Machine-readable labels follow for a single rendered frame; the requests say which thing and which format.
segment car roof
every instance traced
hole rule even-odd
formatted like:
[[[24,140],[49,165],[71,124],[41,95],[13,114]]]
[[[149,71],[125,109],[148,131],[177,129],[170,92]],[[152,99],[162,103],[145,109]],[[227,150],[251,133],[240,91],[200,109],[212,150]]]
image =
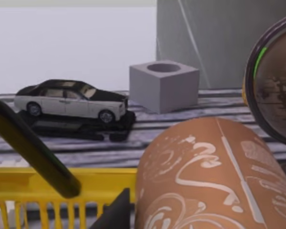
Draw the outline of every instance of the car roof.
[[[39,84],[40,88],[78,89],[86,83],[76,80],[47,80]]]

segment car's front wheel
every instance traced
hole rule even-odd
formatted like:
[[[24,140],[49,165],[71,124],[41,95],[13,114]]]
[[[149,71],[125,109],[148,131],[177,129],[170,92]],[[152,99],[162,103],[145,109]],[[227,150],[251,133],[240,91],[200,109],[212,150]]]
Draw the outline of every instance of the car's front wheel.
[[[37,103],[28,103],[27,111],[30,115],[38,117],[42,114],[41,107]]]
[[[113,123],[115,121],[115,115],[109,110],[103,110],[99,113],[99,119],[106,124]]]

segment brown container with white pattern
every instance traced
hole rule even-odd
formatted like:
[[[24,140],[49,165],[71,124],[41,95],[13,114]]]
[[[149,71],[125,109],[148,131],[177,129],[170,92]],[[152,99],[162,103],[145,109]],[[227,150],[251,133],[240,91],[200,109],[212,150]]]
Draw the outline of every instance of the brown container with white pattern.
[[[286,175],[251,129],[197,118],[143,154],[136,229],[286,229]]]

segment brown globe surface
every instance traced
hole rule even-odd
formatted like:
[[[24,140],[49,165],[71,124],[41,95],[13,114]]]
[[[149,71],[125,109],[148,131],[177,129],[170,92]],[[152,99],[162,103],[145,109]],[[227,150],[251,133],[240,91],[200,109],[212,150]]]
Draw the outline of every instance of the brown globe surface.
[[[255,98],[264,119],[286,138],[286,33],[269,45],[260,62]]]

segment model car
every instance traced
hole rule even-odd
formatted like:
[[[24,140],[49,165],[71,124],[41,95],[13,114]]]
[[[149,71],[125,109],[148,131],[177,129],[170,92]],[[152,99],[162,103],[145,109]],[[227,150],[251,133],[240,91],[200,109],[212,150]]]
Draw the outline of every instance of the model car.
[[[126,95],[97,89],[74,80],[47,80],[16,93],[15,106],[32,116],[63,115],[98,118],[103,123],[119,121],[126,114]]]

